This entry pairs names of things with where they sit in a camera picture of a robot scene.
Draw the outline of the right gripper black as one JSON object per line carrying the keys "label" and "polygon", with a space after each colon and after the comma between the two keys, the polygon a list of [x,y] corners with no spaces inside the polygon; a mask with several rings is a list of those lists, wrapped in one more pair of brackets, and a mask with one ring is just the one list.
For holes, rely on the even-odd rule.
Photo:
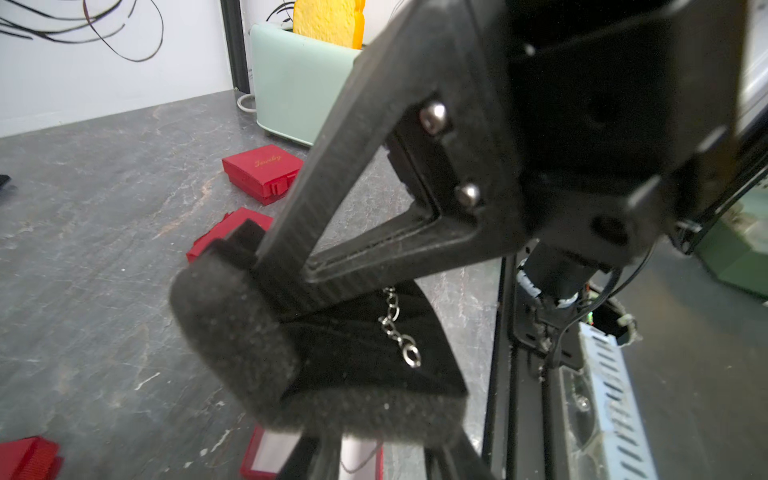
{"label": "right gripper black", "polygon": [[622,267],[738,172],[744,1],[513,1],[533,235]]}

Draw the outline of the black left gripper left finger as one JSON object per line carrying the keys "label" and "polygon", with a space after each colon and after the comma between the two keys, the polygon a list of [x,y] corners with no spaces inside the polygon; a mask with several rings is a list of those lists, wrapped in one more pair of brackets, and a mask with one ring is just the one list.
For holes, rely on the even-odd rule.
{"label": "black left gripper left finger", "polygon": [[301,436],[276,480],[338,480],[342,438]]}

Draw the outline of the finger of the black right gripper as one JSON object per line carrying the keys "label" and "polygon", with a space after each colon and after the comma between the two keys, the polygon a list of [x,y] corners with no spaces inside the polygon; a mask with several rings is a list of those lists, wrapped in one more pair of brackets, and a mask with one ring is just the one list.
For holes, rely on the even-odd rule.
{"label": "finger of the black right gripper", "polygon": [[[516,252],[528,239],[503,1],[412,1],[354,62],[253,274],[273,300],[345,300]],[[379,150],[409,210],[316,245]]]}

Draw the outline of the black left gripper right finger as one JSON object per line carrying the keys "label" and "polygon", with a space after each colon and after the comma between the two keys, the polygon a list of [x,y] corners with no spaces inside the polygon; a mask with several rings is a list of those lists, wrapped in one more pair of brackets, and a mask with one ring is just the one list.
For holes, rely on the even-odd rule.
{"label": "black left gripper right finger", "polygon": [[494,480],[490,468],[462,432],[451,443],[425,447],[427,480]]}

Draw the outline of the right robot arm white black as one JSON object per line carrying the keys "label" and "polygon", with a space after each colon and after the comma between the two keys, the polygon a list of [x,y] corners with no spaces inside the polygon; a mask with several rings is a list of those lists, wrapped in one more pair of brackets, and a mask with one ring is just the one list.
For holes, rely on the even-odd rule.
{"label": "right robot arm white black", "polygon": [[734,176],[744,1],[412,1],[356,59],[258,248],[310,312],[509,256],[570,298]]}

